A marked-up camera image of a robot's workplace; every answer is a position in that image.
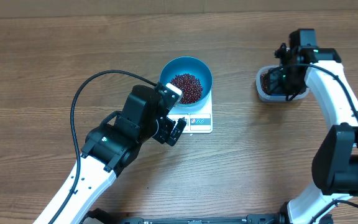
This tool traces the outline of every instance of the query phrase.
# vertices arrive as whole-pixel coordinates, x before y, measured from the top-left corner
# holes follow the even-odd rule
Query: red bean
[[[183,92],[181,104],[196,103],[203,95],[204,88],[201,86],[200,80],[189,73],[175,75],[170,83]]]

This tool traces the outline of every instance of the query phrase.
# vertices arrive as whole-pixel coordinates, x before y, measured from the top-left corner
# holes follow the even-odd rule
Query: scale control panel
[[[173,121],[185,118],[186,127],[183,130],[185,134],[212,132],[211,114],[168,114],[168,117]]]

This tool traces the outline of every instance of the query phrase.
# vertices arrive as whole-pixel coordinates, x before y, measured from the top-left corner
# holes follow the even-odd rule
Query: wood grain
[[[214,131],[175,147],[154,140],[97,200],[145,218],[229,217],[276,212],[311,181],[327,129],[310,94],[265,104],[255,74],[300,27],[337,49],[358,97],[358,11],[96,16],[0,20],[0,223],[32,223],[75,162],[69,127],[76,89],[94,73],[121,69],[153,81],[171,59],[200,58],[213,76]],[[101,77],[80,95],[80,144],[137,80]],[[358,222],[358,210],[333,212]]]
[[[0,18],[358,9],[358,0],[0,0]]]

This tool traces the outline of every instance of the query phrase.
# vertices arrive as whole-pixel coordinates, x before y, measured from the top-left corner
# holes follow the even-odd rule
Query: wooden table
[[[278,211],[311,181],[327,129],[312,94],[265,104],[255,74],[297,28],[315,28],[335,48],[358,97],[358,11],[248,12],[0,20],[0,223],[32,223],[75,162],[69,126],[77,88],[121,69],[158,80],[183,55],[213,76],[214,131],[183,135],[175,147],[146,142],[93,208],[144,218],[230,217]],[[133,85],[122,75],[86,87],[76,107],[80,145]],[[340,205],[337,223],[358,223]]]

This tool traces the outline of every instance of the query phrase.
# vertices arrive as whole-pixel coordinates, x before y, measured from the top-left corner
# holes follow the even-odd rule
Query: blue bowl
[[[187,105],[179,103],[178,106],[191,107],[205,104],[212,89],[212,73],[208,66],[197,58],[178,57],[168,62],[161,72],[160,82],[166,85],[175,78],[175,75],[182,75],[184,73],[189,73],[198,78],[204,89],[201,98],[196,103]]]

